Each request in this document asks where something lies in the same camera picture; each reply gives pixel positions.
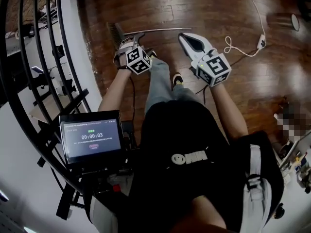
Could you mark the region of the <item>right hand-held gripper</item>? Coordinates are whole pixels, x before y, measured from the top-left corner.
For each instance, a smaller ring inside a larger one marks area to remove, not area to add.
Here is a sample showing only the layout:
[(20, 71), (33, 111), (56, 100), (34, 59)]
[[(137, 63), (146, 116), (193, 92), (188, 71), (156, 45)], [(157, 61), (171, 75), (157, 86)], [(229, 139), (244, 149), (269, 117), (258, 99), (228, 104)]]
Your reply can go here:
[[(225, 81), (231, 66), (223, 53), (218, 53), (204, 37), (194, 33), (179, 33), (178, 41), (185, 55), (192, 60), (191, 67), (197, 78), (214, 87)], [(204, 52), (201, 57), (194, 58), (195, 52)]]

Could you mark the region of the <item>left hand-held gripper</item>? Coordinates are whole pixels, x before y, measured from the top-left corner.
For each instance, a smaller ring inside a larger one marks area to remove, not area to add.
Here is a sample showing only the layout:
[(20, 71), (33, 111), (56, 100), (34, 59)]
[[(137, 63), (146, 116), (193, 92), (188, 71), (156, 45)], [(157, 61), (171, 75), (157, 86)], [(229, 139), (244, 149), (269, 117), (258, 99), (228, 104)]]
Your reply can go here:
[(145, 33), (135, 34), (134, 39), (128, 38), (122, 41), (118, 49), (118, 54), (126, 54), (127, 69), (131, 70), (136, 75), (140, 75), (152, 67), (150, 56), (139, 43), (139, 40), (144, 36)]

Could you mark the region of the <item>person's left hand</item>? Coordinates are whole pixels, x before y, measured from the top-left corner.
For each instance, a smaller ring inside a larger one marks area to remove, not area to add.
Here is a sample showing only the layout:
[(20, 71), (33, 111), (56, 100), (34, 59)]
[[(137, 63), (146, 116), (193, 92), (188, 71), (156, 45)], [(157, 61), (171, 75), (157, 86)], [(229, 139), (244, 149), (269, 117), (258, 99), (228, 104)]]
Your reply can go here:
[(113, 62), (118, 70), (127, 69), (127, 60), (125, 53), (116, 54)]

